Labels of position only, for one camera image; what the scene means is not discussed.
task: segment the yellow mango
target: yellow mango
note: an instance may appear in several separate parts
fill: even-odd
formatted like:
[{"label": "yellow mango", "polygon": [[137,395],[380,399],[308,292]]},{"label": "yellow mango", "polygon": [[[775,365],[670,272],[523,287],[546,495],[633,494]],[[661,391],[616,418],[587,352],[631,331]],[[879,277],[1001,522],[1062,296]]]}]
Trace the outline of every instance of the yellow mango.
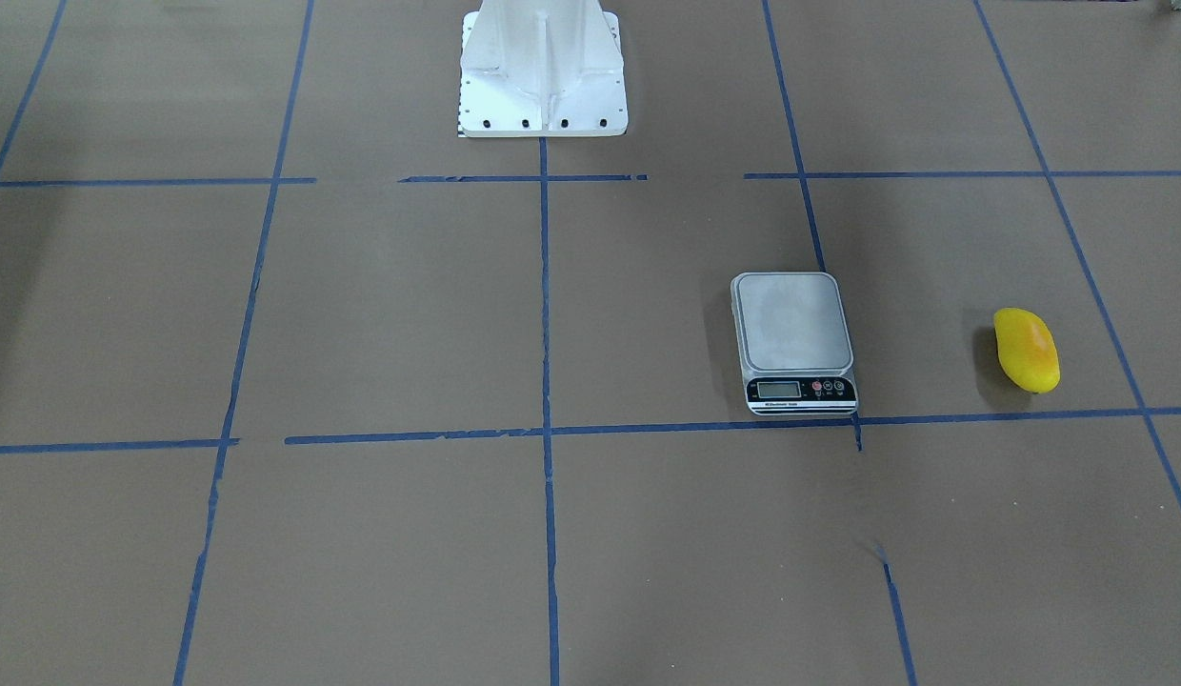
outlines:
[{"label": "yellow mango", "polygon": [[1023,391],[1046,393],[1061,383],[1061,358],[1044,320],[1019,308],[1000,308],[992,315],[997,331],[997,358],[1010,381]]}]

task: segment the stainless steel scale top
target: stainless steel scale top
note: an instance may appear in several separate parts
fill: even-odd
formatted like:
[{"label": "stainless steel scale top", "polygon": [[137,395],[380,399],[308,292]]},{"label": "stainless steel scale top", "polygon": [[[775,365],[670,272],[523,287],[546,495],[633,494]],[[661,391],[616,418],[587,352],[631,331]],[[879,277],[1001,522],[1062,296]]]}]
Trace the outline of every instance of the stainless steel scale top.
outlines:
[{"label": "stainless steel scale top", "polygon": [[844,374],[853,346],[830,274],[748,273],[731,282],[744,377]]}]

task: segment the grid line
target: grid line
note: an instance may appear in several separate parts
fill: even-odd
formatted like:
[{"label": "grid line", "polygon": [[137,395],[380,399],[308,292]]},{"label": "grid line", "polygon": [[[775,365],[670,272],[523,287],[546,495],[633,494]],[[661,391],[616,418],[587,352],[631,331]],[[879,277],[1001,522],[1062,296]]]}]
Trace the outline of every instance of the grid line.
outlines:
[{"label": "grid line", "polygon": [[[1181,407],[1147,407],[1151,416],[1181,416]],[[974,412],[940,413],[940,416],[860,417],[864,426],[899,426],[913,424],[987,424],[988,422],[1061,422],[1075,418],[1142,417],[1140,407],[1090,410],[1040,410],[1039,412]],[[674,422],[673,424],[602,424],[552,426],[553,436],[594,436],[618,433],[683,433],[700,431],[755,431],[821,429],[852,426],[843,417],[801,418],[800,420],[765,422]],[[402,431],[385,433],[318,433],[289,436],[286,446],[315,446],[335,443],[394,443],[412,440],[464,440],[491,438],[527,438],[543,436],[543,427],[472,429],[455,431]]]},{"label": "grid line", "polygon": [[560,622],[556,596],[556,504],[553,486],[553,404],[552,404],[552,357],[549,328],[549,253],[548,253],[548,139],[539,139],[539,255],[541,255],[541,322],[543,329],[543,528],[548,551],[548,679],[550,686],[561,684]]},{"label": "grid line", "polygon": [[903,606],[899,602],[899,587],[892,575],[890,560],[881,545],[877,547],[879,558],[883,563],[883,576],[887,577],[887,596],[892,603],[892,616],[895,618],[895,634],[899,636],[899,652],[903,656],[903,673],[908,677],[908,686],[916,686],[916,665],[913,662],[913,645],[908,641],[908,626],[903,622]]},{"label": "grid line", "polygon": [[[24,443],[0,446],[0,456],[41,456],[47,452],[100,451],[178,451],[185,447],[217,447],[221,438],[185,438],[183,440],[111,440],[92,443]],[[229,444],[239,443],[229,438]]]},{"label": "grid line", "polygon": [[[1181,170],[1053,170],[1053,177],[1144,178],[1181,177]],[[1042,178],[1043,170],[839,170],[839,172],[746,172],[744,181],[792,181],[837,178]]]},{"label": "grid line", "polygon": [[11,153],[11,146],[15,143],[15,135],[19,133],[19,125],[24,122],[24,112],[27,111],[27,104],[32,102],[32,93],[37,90],[37,84],[41,80],[41,73],[45,71],[45,64],[47,58],[50,58],[50,52],[53,51],[53,43],[57,40],[57,33],[61,26],[61,18],[65,14],[65,2],[66,0],[58,0],[57,12],[53,14],[53,22],[50,25],[50,33],[45,39],[45,46],[41,47],[41,55],[37,58],[37,66],[32,68],[32,76],[27,79],[27,87],[24,90],[24,97],[19,100],[19,106],[15,107],[15,117],[11,120],[11,129],[7,129],[7,136],[2,139],[2,149],[0,149],[0,175],[2,175],[2,165],[7,164],[7,156]]},{"label": "grid line", "polygon": [[[803,162],[803,146],[801,146],[798,141],[795,109],[790,103],[790,87],[785,84],[785,66],[782,65],[781,47],[777,45],[777,30],[772,22],[772,7],[769,6],[769,0],[762,0],[762,8],[764,8],[765,30],[769,32],[769,48],[772,51],[772,66],[777,72],[777,86],[781,90],[781,104],[785,109],[785,125],[790,130],[790,149],[792,156],[795,156],[795,168],[798,168],[796,178],[798,178],[798,187],[801,192],[803,192],[807,226],[809,227],[809,231],[811,231],[811,246],[815,248],[815,262],[818,269],[826,273],[827,261],[823,259],[823,244],[820,242],[818,222],[815,221],[815,204],[811,201],[811,187],[809,187],[807,165]],[[864,449],[864,439],[861,432],[861,411],[855,409],[849,420],[853,423],[853,439],[856,443],[857,451],[862,451]]]},{"label": "grid line", "polygon": [[287,175],[272,177],[217,177],[217,178],[56,178],[28,181],[0,181],[0,188],[146,188],[157,185],[307,185],[317,183],[313,175]]},{"label": "grid line", "polygon": [[286,164],[286,148],[289,143],[291,123],[294,118],[294,103],[298,99],[299,83],[302,81],[302,64],[307,57],[307,37],[312,31],[312,15],[315,12],[315,0],[307,0],[307,13],[302,17],[302,31],[298,40],[298,54],[294,58],[294,76],[291,80],[289,96],[286,100],[286,113],[282,116],[281,136],[278,139],[278,159],[273,164],[273,181],[268,187],[268,201],[265,203],[265,217],[260,227],[260,242],[256,247],[255,264],[252,268],[252,285],[248,289],[248,303],[243,309],[243,328],[239,334],[239,351],[234,357],[234,372],[230,377],[230,401],[226,409],[222,420],[221,443],[217,446],[217,456],[214,459],[214,476],[210,482],[209,503],[205,516],[205,538],[202,551],[197,556],[197,564],[194,569],[194,581],[189,589],[189,608],[184,613],[184,626],[180,638],[180,653],[176,656],[176,671],[172,678],[174,686],[182,686],[184,672],[189,667],[189,647],[194,638],[195,621],[197,621],[197,608],[202,595],[202,583],[205,579],[205,566],[209,558],[210,542],[214,535],[214,521],[217,516],[218,483],[222,482],[222,471],[226,468],[226,456],[230,444],[230,430],[234,425],[234,412],[239,404],[239,384],[243,377],[243,360],[247,358],[248,342],[252,338],[252,320],[256,309],[256,294],[260,290],[260,274],[263,270],[265,254],[268,250],[268,231],[273,227],[273,210],[276,209],[278,188],[281,187],[282,168]]},{"label": "grid line", "polygon": [[397,183],[568,183],[647,179],[648,175],[644,174],[549,175],[547,170],[542,170],[539,175],[409,175]]}]

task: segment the blue tape line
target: blue tape line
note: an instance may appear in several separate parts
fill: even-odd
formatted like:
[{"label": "blue tape line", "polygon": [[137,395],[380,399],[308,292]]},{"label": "blue tape line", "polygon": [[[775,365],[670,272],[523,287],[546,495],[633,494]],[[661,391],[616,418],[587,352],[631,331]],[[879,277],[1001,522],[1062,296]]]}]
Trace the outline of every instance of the blue tape line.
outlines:
[{"label": "blue tape line", "polygon": [[1156,175],[1181,175],[1181,170],[1053,170],[1051,174],[1070,177],[1156,177]]},{"label": "blue tape line", "polygon": [[1136,385],[1136,378],[1131,372],[1131,365],[1128,364],[1128,357],[1124,354],[1124,348],[1120,342],[1120,335],[1116,333],[1116,327],[1113,325],[1111,315],[1108,313],[1108,307],[1103,301],[1103,294],[1100,292],[1100,286],[1095,281],[1095,274],[1090,270],[1090,261],[1085,259],[1085,251],[1082,250],[1081,240],[1077,239],[1077,231],[1074,229],[1074,221],[1070,220],[1069,210],[1065,208],[1065,201],[1061,198],[1061,190],[1056,187],[1056,178],[1052,177],[1052,170],[1048,165],[1048,159],[1044,157],[1043,149],[1039,145],[1039,138],[1036,136],[1033,126],[1031,126],[1031,118],[1026,116],[1026,109],[1022,104],[1022,97],[1018,96],[1018,90],[1013,86],[1013,77],[1010,76],[1009,66],[1005,64],[1005,58],[1001,55],[1001,48],[997,44],[997,35],[992,33],[992,26],[987,22],[987,17],[984,14],[984,8],[979,4],[979,0],[972,0],[972,5],[976,8],[976,13],[979,17],[979,21],[984,26],[984,34],[987,35],[987,41],[992,45],[992,53],[997,57],[998,66],[1001,67],[1001,74],[1005,77],[1005,84],[1009,86],[1010,96],[1013,96],[1013,104],[1018,107],[1018,116],[1022,117],[1022,125],[1026,128],[1026,136],[1031,138],[1031,148],[1035,148],[1036,157],[1039,159],[1039,168],[1043,169],[1044,179],[1048,181],[1048,188],[1051,190],[1052,200],[1056,201],[1056,209],[1061,213],[1061,220],[1065,222],[1065,230],[1069,231],[1069,240],[1074,244],[1074,251],[1077,254],[1078,264],[1081,264],[1082,274],[1085,276],[1085,282],[1090,286],[1090,294],[1095,296],[1095,305],[1100,308],[1100,315],[1103,315],[1103,325],[1108,328],[1108,335],[1111,338],[1113,346],[1116,348],[1116,357],[1120,358],[1120,366],[1123,368],[1124,377],[1128,379],[1128,387],[1134,394],[1136,400],[1136,407],[1140,413],[1144,417],[1144,426],[1149,430],[1150,438],[1154,440],[1154,449],[1157,451],[1157,459],[1162,463],[1162,468],[1166,471],[1166,477],[1169,479],[1170,488],[1174,491],[1174,499],[1179,503],[1179,512],[1181,512],[1181,488],[1179,488],[1179,479],[1174,477],[1174,469],[1170,466],[1169,457],[1166,456],[1166,450],[1162,447],[1161,440],[1157,438],[1157,430],[1154,426],[1154,419],[1147,405],[1144,405],[1144,397],[1140,393],[1140,386]]},{"label": "blue tape line", "polygon": [[908,686],[916,686],[916,665],[913,664],[913,646],[908,642],[908,627],[903,623],[903,607],[899,602],[899,588],[895,586],[895,577],[892,576],[892,566],[887,560],[887,551],[881,545],[879,558],[883,563],[883,576],[887,577],[887,595],[892,600],[892,614],[895,616],[895,634],[899,635],[899,651],[903,655],[903,672],[908,675]]},{"label": "blue tape line", "polygon": [[247,358],[248,340],[252,338],[252,318],[256,309],[256,292],[260,290],[260,274],[263,270],[265,253],[268,248],[268,231],[273,226],[273,210],[278,203],[278,188],[282,177],[282,168],[286,164],[286,146],[289,143],[291,123],[294,118],[294,103],[298,99],[299,83],[302,80],[302,64],[307,57],[307,37],[312,33],[312,15],[315,12],[315,0],[307,0],[307,14],[302,18],[302,34],[298,40],[298,55],[294,58],[294,78],[291,80],[289,97],[286,100],[286,115],[282,117],[282,130],[278,139],[278,159],[273,164],[273,183],[268,187],[268,201],[265,204],[265,218],[260,227],[260,242],[256,246],[256,261],[252,269],[252,285],[248,289],[248,303],[243,309],[243,328],[239,332],[239,351],[234,357],[234,372],[230,374],[230,401],[226,409],[226,417],[222,420],[222,443],[217,447],[217,456],[214,462],[214,478],[210,482],[209,504],[205,514],[205,541],[202,551],[197,556],[197,566],[194,569],[194,583],[189,590],[189,610],[184,614],[184,629],[180,638],[180,653],[176,659],[176,673],[172,678],[174,686],[183,686],[184,672],[189,667],[189,647],[194,638],[194,626],[197,621],[197,608],[200,595],[202,595],[202,582],[205,579],[205,564],[209,558],[210,542],[214,535],[214,518],[217,516],[218,483],[222,481],[222,472],[226,469],[226,452],[228,452],[228,439],[230,429],[234,425],[234,409],[239,403],[239,383],[243,378],[243,360]]},{"label": "blue tape line", "polygon": [[[1181,170],[1053,170],[1056,177],[1181,177]],[[883,170],[883,172],[807,172],[807,178],[1039,178],[1043,170]],[[798,172],[749,172],[745,181],[791,181]]]},{"label": "blue tape line", "polygon": [[[34,443],[20,446],[0,446],[0,456],[34,456],[46,452],[109,452],[109,451],[175,451],[185,447],[217,447],[221,438],[190,438],[187,440],[115,440],[98,443]],[[228,443],[237,444],[237,438]]]},{"label": "blue tape line", "polygon": [[1181,407],[1147,407],[1151,416],[1181,416]]},{"label": "blue tape line", "polygon": [[[638,175],[635,179],[646,181],[648,175]],[[605,182],[633,181],[627,174],[589,174],[589,175],[411,175],[397,183],[568,183],[568,182]]]},{"label": "blue tape line", "polygon": [[772,48],[772,65],[777,70],[777,86],[781,86],[781,103],[785,105],[785,125],[790,128],[790,144],[795,151],[795,165],[798,168],[798,184],[803,190],[807,223],[811,229],[811,243],[815,246],[815,261],[820,270],[827,270],[823,262],[823,247],[818,239],[818,226],[815,221],[815,208],[811,204],[811,187],[807,182],[807,168],[803,165],[803,148],[798,143],[798,126],[795,125],[795,109],[790,104],[790,90],[785,86],[785,67],[781,65],[777,31],[772,26],[772,9],[769,8],[769,0],[764,0],[764,24],[769,28],[769,47]]},{"label": "blue tape line", "polygon": [[805,418],[776,422],[687,422],[686,424],[612,424],[592,426],[556,426],[553,436],[587,436],[599,433],[679,433],[686,431],[743,431],[755,429],[811,429],[821,426],[850,426],[847,417]]},{"label": "blue tape line", "polygon": [[58,1],[57,12],[53,14],[53,22],[50,25],[50,34],[45,38],[45,46],[41,47],[41,55],[37,58],[37,66],[32,68],[32,76],[27,79],[27,87],[24,90],[24,97],[19,100],[19,106],[15,107],[15,118],[11,120],[11,129],[7,129],[7,138],[2,139],[2,149],[0,149],[0,175],[2,174],[2,166],[7,164],[7,156],[11,153],[11,146],[15,143],[15,135],[19,133],[19,125],[24,122],[24,113],[27,111],[27,104],[32,102],[32,92],[37,90],[37,84],[41,80],[41,73],[45,71],[45,61],[50,58],[50,52],[53,51],[53,43],[57,40],[58,28],[61,26],[61,17],[65,13],[66,0]]},{"label": "blue tape line", "polygon": [[853,412],[853,439],[857,443],[857,451],[864,451],[864,443],[861,439],[861,416]]},{"label": "blue tape line", "polygon": [[[1181,416],[1181,407],[1149,407],[1153,416]],[[1044,410],[1044,412],[979,412],[955,413],[955,416],[908,416],[908,417],[818,417],[804,420],[772,422],[685,422],[685,424],[609,424],[587,426],[554,426],[553,436],[587,436],[613,433],[679,433],[694,431],[749,431],[764,429],[817,429],[829,426],[898,426],[909,424],[967,424],[968,422],[1051,422],[1069,418],[1142,417],[1136,407],[1096,410]],[[331,443],[391,443],[407,440],[470,439],[470,438],[526,438],[543,436],[543,427],[533,429],[474,429],[464,431],[405,431],[397,433],[333,433],[315,436],[291,436],[287,446],[312,446]]]},{"label": "blue tape line", "polygon": [[399,433],[329,433],[291,436],[287,446],[317,446],[331,443],[397,443],[407,440],[441,440],[470,438],[521,438],[542,436],[542,429],[474,429],[469,431],[405,431]]},{"label": "blue tape line", "polygon": [[970,422],[1035,422],[1061,420],[1061,418],[1140,417],[1134,407],[1104,410],[1045,410],[1044,412],[979,412],[959,416],[913,417],[862,417],[861,423],[870,426],[894,426],[907,424],[968,424]]},{"label": "blue tape line", "polygon": [[[302,185],[317,183],[313,175],[291,175],[276,179],[283,185]],[[50,179],[50,181],[0,181],[0,188],[56,188],[56,187],[156,187],[156,185],[268,185],[273,178],[89,178],[89,179]]]},{"label": "blue tape line", "polygon": [[539,287],[543,295],[541,322],[543,329],[543,527],[546,527],[548,550],[548,679],[550,686],[561,682],[561,649],[556,600],[556,505],[553,494],[553,404],[552,404],[552,357],[549,355],[549,260],[548,260],[548,139],[539,139],[539,174],[546,181],[539,184],[539,259],[541,277]]},{"label": "blue tape line", "polygon": [[1179,503],[1179,512],[1181,512],[1181,486],[1179,485],[1179,478],[1174,476],[1174,466],[1170,466],[1170,459],[1166,457],[1166,447],[1162,446],[1162,439],[1157,436],[1157,427],[1154,426],[1154,420],[1148,412],[1144,413],[1144,429],[1149,430],[1149,437],[1154,443],[1154,451],[1157,452],[1157,462],[1162,463],[1162,471],[1166,472],[1166,482],[1169,482],[1170,491],[1174,491],[1174,499]]},{"label": "blue tape line", "polygon": [[[807,178],[1039,178],[1036,170],[886,170],[886,172],[807,172]],[[745,174],[746,181],[794,179],[798,174],[756,172]]]}]

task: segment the digital kitchen scale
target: digital kitchen scale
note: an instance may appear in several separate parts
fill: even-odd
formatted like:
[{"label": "digital kitchen scale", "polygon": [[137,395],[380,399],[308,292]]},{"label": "digital kitchen scale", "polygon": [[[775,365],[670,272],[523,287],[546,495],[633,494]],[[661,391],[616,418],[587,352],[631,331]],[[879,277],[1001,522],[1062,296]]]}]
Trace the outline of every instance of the digital kitchen scale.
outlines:
[{"label": "digital kitchen scale", "polygon": [[752,412],[847,417],[857,411],[853,346],[830,274],[738,274],[731,301]]}]

